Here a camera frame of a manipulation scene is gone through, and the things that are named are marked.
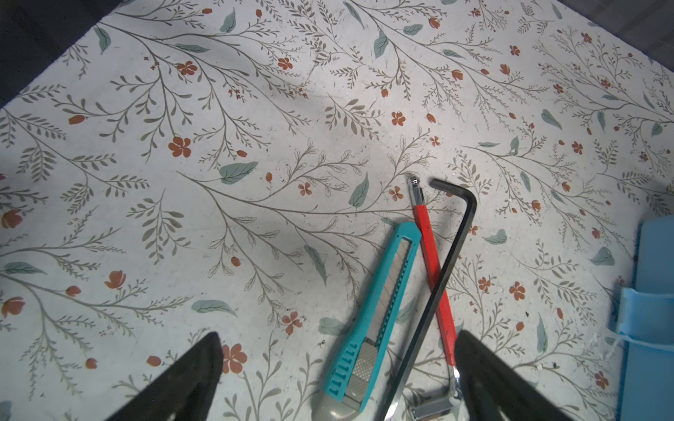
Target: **blue cloth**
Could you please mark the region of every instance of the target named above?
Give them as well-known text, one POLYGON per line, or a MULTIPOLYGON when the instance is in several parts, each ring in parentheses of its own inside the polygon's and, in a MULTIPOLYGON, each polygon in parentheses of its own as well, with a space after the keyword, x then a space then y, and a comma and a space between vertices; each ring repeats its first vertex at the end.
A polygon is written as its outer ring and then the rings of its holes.
POLYGON ((623 291, 618 316, 619 333, 629 342, 621 421, 674 419, 673 274, 674 216, 645 222, 634 290, 623 291))

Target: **red handle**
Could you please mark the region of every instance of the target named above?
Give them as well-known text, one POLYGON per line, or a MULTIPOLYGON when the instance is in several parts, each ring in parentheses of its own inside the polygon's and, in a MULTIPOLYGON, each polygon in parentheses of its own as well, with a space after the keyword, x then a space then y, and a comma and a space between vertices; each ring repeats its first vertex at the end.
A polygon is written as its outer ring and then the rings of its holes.
MULTIPOLYGON (((428 273, 428 282, 433 289, 440 274, 440 260, 437 256, 435 239, 431 220, 428 215, 428 209, 425 205, 414 206, 415 220, 421 231, 421 252, 423 260, 426 263, 426 272, 428 273)), ((440 306, 436 312, 437 324, 440 326, 440 337, 445 348, 445 357, 450 366, 456 366, 454 361, 454 344, 456 343, 456 328, 454 327, 454 318, 452 317, 452 308, 450 299, 447 297, 447 291, 443 292, 440 299, 440 306)))

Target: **floral pattern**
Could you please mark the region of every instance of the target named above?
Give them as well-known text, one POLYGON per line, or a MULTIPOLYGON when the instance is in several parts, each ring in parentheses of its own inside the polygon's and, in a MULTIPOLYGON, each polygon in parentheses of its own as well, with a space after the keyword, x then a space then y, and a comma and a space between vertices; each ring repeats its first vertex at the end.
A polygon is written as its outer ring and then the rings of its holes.
MULTIPOLYGON (((605 326, 637 218, 674 205, 671 76, 557 2, 122 2, 0 110, 3 401, 100 418, 215 330, 211 419, 308 419, 416 174, 479 200, 457 328, 613 420, 605 326)), ((461 202, 425 196, 443 255, 461 202)), ((419 260, 375 394, 426 283, 419 260)), ((438 337, 406 407, 448 384, 438 337)))

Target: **floral tablecloth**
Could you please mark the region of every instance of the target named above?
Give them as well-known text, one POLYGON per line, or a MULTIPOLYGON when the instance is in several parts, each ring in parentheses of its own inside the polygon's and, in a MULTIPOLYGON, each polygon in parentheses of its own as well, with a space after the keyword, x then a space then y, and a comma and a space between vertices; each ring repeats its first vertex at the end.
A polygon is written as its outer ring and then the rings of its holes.
MULTIPOLYGON (((548 0, 124 0, 0 110, 0 418, 102 420, 217 331, 210 419, 309 419, 418 174, 479 198, 457 328, 612 420, 673 91, 548 0)), ((462 204, 426 194, 443 255, 462 204)), ((419 255, 363 419, 427 289, 419 255)), ((404 402, 447 384, 432 328, 404 402)))

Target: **teal utility knife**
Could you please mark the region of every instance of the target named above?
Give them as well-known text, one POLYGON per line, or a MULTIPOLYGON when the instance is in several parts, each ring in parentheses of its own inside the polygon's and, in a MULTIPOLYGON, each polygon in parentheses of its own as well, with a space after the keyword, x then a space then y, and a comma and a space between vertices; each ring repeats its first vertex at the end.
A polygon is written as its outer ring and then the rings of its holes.
POLYGON ((414 222, 399 224, 355 324, 335 355, 313 421, 352 420, 365 409, 384 360, 421 233, 414 222))

